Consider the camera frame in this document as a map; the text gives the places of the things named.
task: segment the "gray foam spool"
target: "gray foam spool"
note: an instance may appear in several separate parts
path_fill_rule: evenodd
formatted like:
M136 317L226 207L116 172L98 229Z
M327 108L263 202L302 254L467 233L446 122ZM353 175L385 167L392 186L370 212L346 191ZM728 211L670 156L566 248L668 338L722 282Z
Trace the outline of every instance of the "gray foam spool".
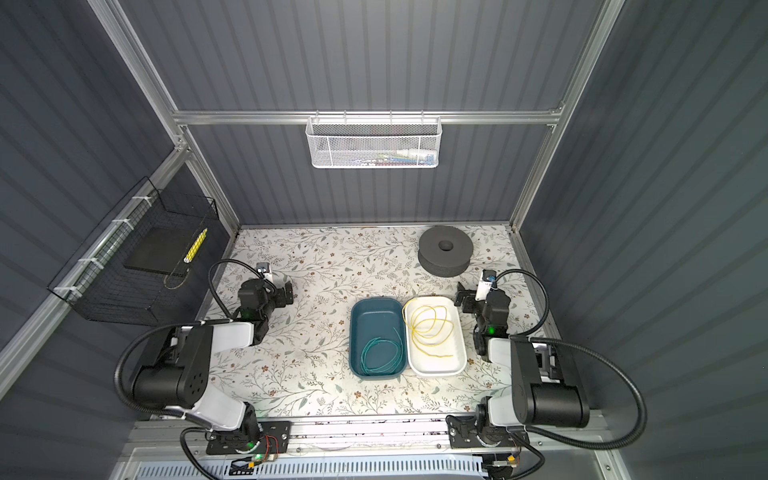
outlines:
M435 276L459 276L469 267L472 239L455 227L432 227L419 238L419 263Z

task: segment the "white tray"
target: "white tray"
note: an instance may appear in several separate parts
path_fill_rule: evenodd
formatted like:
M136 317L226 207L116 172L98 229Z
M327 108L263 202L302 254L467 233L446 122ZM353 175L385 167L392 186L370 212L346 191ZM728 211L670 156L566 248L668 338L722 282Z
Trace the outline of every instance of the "white tray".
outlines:
M447 313L448 320L453 323L453 331L442 345L422 348L434 355L452 356L436 358L425 355L412 344L410 327L406 327L406 336L408 337L406 341L408 346L408 363L411 366L411 369L418 376L433 377L458 375L467 366L467 349L464 345L462 324L458 321L458 309L453 305L453 300L444 296L416 297L406 305L406 311L404 312L406 325L410 321L411 314L420 306L444 306L444 309L437 309L437 318L446 318L445 315ZM420 313L419 318L432 318L431 310L422 310L424 310L425 313Z

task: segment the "yellow wire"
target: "yellow wire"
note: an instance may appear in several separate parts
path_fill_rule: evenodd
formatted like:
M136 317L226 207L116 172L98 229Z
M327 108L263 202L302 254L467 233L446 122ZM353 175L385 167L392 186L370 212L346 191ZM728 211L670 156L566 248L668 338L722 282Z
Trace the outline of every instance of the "yellow wire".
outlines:
M425 354L427 356L431 356L431 357L435 357L435 358L452 357L453 356L452 354L451 355L435 355L433 353L428 353L428 352L426 352L421 347L421 346L424 346L424 347L440 346L443 343L445 343L449 338L451 338L451 334L453 333L453 329L454 329L454 323L451 320L448 319L448 309L445 308L442 305L437 307L437 308L442 308L442 309L445 310L445 318L442 319L442 318L438 318L437 309L435 307L429 306L429 305L422 305L422 306L420 306L419 308L417 308L416 310L414 310L411 313L410 320L406 320L406 307L413 300L416 300L416 298L412 298L411 300L407 301L406 304L402 308L402 320L403 320L403 322L406 323L406 325L408 326L408 329L411 331L411 342L413 343L413 346L415 346L417 349L419 349L419 351L421 353L423 353L423 354ZM434 314L434 316L432 318L421 319L417 323L414 323L415 322L414 317L415 317L416 320L418 320L420 315L422 315L424 312L427 312L429 310L431 310L433 312L433 314ZM424 322L428 322L429 320L432 321L432 325L427 330L418 330L419 325L421 325ZM424 335L425 333L431 332L432 329L435 328L435 324L438 321L441 322L440 330L438 330L438 332L435 335L432 335L432 336ZM440 343L424 343L424 342L421 341L421 339L417 338L417 335L419 337L421 337L422 339L434 339L434 338L438 337L440 335L440 332L442 332L442 329L445 327L446 323L450 324L451 330L448 332L448 335L446 335L445 338L443 339L443 341L441 341Z

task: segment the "green wire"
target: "green wire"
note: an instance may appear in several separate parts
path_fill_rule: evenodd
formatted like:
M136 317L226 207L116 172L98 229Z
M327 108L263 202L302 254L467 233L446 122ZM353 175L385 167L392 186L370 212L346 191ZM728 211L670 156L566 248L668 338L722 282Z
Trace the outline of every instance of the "green wire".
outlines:
M366 346L362 348L362 353L360 354L360 365L362 367L362 372L369 376L374 376L376 373L383 373L384 375L392 375L396 372L396 369L400 362L402 361L402 337L400 336L400 332L397 331L395 327L392 328L395 330L395 334L397 335L397 338L400 340L400 343L393 342L392 340L383 339L380 336L377 336L375 339L371 339L366 343ZM377 366L376 368L369 368L366 360L368 357L368 352L373 348L374 346L377 346L381 343L391 343L395 346L397 349L395 352L395 355L384 365Z

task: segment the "table surface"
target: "table surface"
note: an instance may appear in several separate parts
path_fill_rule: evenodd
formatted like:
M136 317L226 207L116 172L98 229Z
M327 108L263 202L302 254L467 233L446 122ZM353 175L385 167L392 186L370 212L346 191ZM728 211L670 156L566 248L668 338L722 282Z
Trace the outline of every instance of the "table surface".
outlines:
M467 271L454 278L433 276L416 258L427 228L242 230L232 257L253 266L269 262L278 286L293 282L296 299L274 311L260 345L214 354L210 381L252 403L261 417L469 412L484 396L508 388L509 370L475 354L475 323L464 313L468 365L457 376L421 378L406 367L398 379L362 381L349 369L349 315L358 300L453 298L458 281L476 288L484 268L518 267L505 225L467 226L459 227L474 244ZM231 310L248 278L241 266L227 265L218 292ZM533 326L538 315L522 275L505 277L501 287L511 297L509 332ZM215 303L206 317L222 317Z

